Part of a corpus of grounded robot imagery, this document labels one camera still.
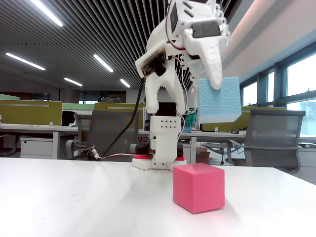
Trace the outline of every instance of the pink cube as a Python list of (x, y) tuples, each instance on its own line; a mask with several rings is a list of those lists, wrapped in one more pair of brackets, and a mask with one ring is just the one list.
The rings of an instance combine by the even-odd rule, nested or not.
[(174, 166), (173, 200), (193, 214), (224, 207), (224, 170), (202, 163)]

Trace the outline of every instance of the office desk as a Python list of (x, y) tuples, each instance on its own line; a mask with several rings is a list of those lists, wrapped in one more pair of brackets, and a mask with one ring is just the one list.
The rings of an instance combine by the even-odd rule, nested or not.
[[(60, 137), (65, 135), (77, 135), (77, 127), (68, 126), (45, 126), (45, 125), (24, 125), (24, 124), (2, 124), (0, 125), (1, 133), (37, 135), (37, 134), (53, 134), (53, 159), (57, 159), (60, 150)], [(149, 135), (150, 131), (138, 131), (139, 136)], [(197, 142), (226, 142), (228, 139), (233, 139), (243, 143), (246, 135), (233, 134), (230, 132), (183, 132), (182, 139), (191, 141), (191, 163), (196, 162), (196, 147)], [(301, 135), (300, 142), (316, 143), (316, 136)]]
[[(149, 131), (139, 131), (139, 134), (149, 135)], [(230, 132), (183, 132), (180, 136), (182, 139), (189, 139), (191, 141), (191, 163), (196, 162), (196, 147), (197, 142), (226, 142), (229, 139), (235, 140), (239, 143), (244, 143), (246, 135), (233, 134)], [(300, 135), (300, 142), (316, 143), (316, 136)]]
[(1, 134), (17, 134), (26, 136), (36, 136), (43, 134), (53, 134), (53, 154), (52, 158), (57, 159), (60, 150), (60, 137), (65, 135), (77, 135), (78, 128), (68, 126), (49, 125), (26, 125), (26, 124), (5, 124), (0, 125)]
[(225, 208), (193, 215), (172, 172), (130, 165), (0, 158), (0, 236), (315, 236), (316, 186), (279, 170), (221, 166)]

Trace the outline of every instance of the office chair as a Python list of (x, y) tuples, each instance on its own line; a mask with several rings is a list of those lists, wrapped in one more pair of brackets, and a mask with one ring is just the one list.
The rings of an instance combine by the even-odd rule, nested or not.
[[(94, 146), (98, 154), (102, 155), (127, 126), (132, 114), (133, 112), (94, 110), (91, 116), (86, 147)], [(129, 153), (130, 144), (137, 143), (139, 116), (140, 113), (137, 112), (132, 125), (108, 151), (107, 156), (118, 153)], [(102, 159), (101, 161), (132, 162), (132, 159), (132, 156), (117, 156)]]
[[(296, 173), (301, 168), (298, 141), (304, 116), (305, 111), (251, 110), (245, 145), (228, 140), (226, 161)], [(232, 158), (233, 145), (244, 148), (245, 159)]]
[(90, 129), (92, 115), (74, 114), (76, 125), (78, 126), (78, 140), (66, 142), (67, 159), (74, 156), (74, 151), (78, 150), (77, 155), (81, 154), (82, 148), (87, 148), (87, 138)]
[[(227, 146), (226, 143), (220, 143), (220, 144), (216, 144), (216, 143), (204, 143), (204, 144), (202, 144), (201, 146), (206, 147), (206, 148), (208, 148), (209, 150), (211, 150), (211, 151), (213, 151), (213, 152), (215, 152), (215, 153), (217, 153), (217, 154), (220, 154), (220, 155), (222, 156), (221, 165), (224, 165), (224, 155), (227, 154), (227, 152), (225, 151), (225, 148), (226, 148), (226, 146)], [(232, 153), (235, 152), (235, 151), (237, 151), (238, 149), (240, 149), (240, 148), (236, 147), (236, 149), (233, 150)]]

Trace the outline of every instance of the green desk partition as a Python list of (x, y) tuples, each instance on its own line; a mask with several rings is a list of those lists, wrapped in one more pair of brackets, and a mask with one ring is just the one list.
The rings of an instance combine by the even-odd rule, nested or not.
[[(108, 111), (134, 111), (136, 104), (125, 103), (96, 103), (94, 104), (95, 110), (108, 110)], [(146, 104), (139, 104), (137, 111), (140, 112), (139, 116), (139, 129), (143, 129), (143, 108)]]
[(251, 107), (251, 106), (242, 106), (241, 107), (241, 116), (236, 119), (235, 122), (226, 122), (226, 123), (204, 123), (204, 131), (215, 131), (215, 128), (218, 127), (220, 131), (232, 131), (240, 130), (245, 127), (248, 127), (248, 119), (250, 110), (286, 110), (284, 107)]
[(19, 100), (20, 97), (0, 94), (0, 100)]
[(94, 105), (63, 103), (63, 110), (94, 110)]
[(0, 100), (2, 123), (61, 125), (62, 111), (60, 101)]

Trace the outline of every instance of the white cabinet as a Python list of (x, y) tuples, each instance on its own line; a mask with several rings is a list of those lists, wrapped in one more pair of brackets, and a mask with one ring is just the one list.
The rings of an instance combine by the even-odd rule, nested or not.
[(53, 139), (21, 137), (21, 158), (52, 159)]

